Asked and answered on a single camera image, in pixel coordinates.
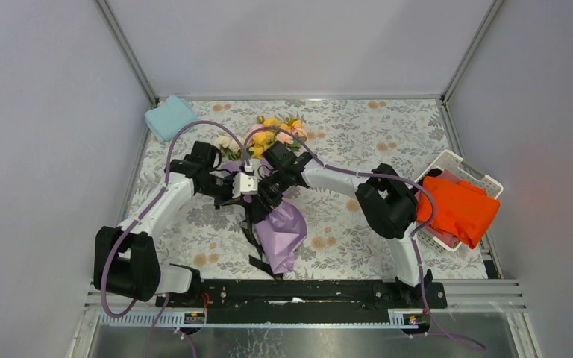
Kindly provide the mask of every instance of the floral tablecloth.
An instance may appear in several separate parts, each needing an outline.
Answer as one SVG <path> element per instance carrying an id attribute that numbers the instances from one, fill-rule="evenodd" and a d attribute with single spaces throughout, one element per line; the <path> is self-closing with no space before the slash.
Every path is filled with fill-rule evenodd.
<path id="1" fill-rule="evenodd" d="M 240 136 L 256 116 L 302 118 L 309 133 L 307 144 L 323 160 L 364 170 L 388 163 L 406 178 L 416 179 L 448 148 L 433 100 L 190 103 L 200 119 L 220 122 Z M 219 134 L 213 126 L 194 127 L 181 137 L 174 157 L 187 154 L 195 140 L 212 142 Z M 161 180 L 168 147 L 151 135 L 131 213 Z M 369 228 L 356 200 L 303 188 L 290 189 L 285 198 L 300 209 L 308 226 L 308 238 L 296 254 L 295 272 L 285 274 L 286 279 L 394 278 L 386 240 Z M 242 217 L 241 207 L 224 207 L 217 213 L 210 198 L 197 195 L 179 209 L 156 241 L 160 260 L 195 267 L 204 278 L 268 279 L 248 263 L 248 256 L 257 253 L 239 229 Z M 453 254 L 438 256 L 422 246 L 422 255 L 435 278 L 486 278 L 478 249 L 463 245 Z"/>

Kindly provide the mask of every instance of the white wall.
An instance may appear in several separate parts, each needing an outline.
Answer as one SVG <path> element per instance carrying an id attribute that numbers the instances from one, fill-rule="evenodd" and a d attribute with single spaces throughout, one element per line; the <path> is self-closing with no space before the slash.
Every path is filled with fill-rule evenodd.
<path id="1" fill-rule="evenodd" d="M 492 226 L 546 357 L 573 357 L 573 1 L 507 1 L 454 94 L 467 157 L 504 184 Z"/>
<path id="2" fill-rule="evenodd" d="M 0 1 L 0 357 L 64 357 L 147 108 L 93 1 Z"/>
<path id="3" fill-rule="evenodd" d="M 110 0 L 158 95 L 440 94 L 492 0 Z"/>

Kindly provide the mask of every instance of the blue towel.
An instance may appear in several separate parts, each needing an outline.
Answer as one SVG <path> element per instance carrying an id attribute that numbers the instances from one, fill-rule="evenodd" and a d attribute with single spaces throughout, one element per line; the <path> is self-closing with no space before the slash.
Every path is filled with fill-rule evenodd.
<path id="1" fill-rule="evenodd" d="M 146 112 L 146 124 L 159 143 L 172 140 L 184 125 L 197 119 L 190 104 L 173 95 L 161 107 Z"/>

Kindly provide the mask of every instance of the plastic basket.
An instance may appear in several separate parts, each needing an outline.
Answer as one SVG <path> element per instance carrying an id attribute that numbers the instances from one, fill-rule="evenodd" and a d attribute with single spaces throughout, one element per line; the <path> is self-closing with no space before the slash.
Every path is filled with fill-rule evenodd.
<path id="1" fill-rule="evenodd" d="M 416 181 L 421 180 L 431 169 L 449 170 L 459 179 L 466 180 L 478 188 L 486 190 L 486 194 L 494 199 L 497 199 L 504 191 L 504 187 L 497 180 L 475 168 L 453 151 L 445 149 L 436 160 L 419 175 Z M 447 254 L 448 252 L 456 251 L 462 245 L 462 242 L 458 242 L 455 247 L 450 248 L 425 229 L 420 230 L 416 235 L 423 244 L 438 254 Z"/>

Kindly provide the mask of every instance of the orange fabric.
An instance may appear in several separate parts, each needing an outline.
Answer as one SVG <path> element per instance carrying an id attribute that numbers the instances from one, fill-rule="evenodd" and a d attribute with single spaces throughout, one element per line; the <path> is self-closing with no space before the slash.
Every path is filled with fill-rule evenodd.
<path id="1" fill-rule="evenodd" d="M 461 180 L 452 183 L 435 177 L 425 177 L 423 187 L 433 196 L 438 210 L 430 226 L 451 233 L 470 248 L 475 248 L 489 229 L 500 208 L 500 202 L 486 192 Z M 419 222 L 431 215 L 431 205 L 421 193 L 417 210 Z"/>

